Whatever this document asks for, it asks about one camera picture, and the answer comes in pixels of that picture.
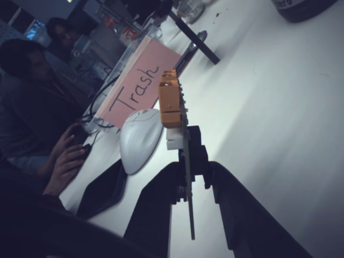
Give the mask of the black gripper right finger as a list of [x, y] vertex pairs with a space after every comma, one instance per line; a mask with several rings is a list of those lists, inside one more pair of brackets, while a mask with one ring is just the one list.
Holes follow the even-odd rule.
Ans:
[[224, 166], [210, 161], [208, 175], [227, 247], [235, 257], [310, 257]]

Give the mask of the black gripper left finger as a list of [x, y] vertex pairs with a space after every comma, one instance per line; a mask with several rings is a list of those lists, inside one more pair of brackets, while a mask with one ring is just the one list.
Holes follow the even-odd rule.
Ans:
[[165, 166], [142, 189], [124, 239], [155, 257], [169, 256], [172, 202], [176, 199], [178, 162]]

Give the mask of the hand on black mouse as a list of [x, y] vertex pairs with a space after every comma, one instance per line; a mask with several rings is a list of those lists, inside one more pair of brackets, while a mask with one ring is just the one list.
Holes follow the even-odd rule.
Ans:
[[84, 160], [83, 146], [75, 142], [75, 130], [80, 124], [72, 124], [54, 146], [48, 160], [39, 169], [38, 175], [48, 179], [44, 195], [58, 197], [77, 175]]

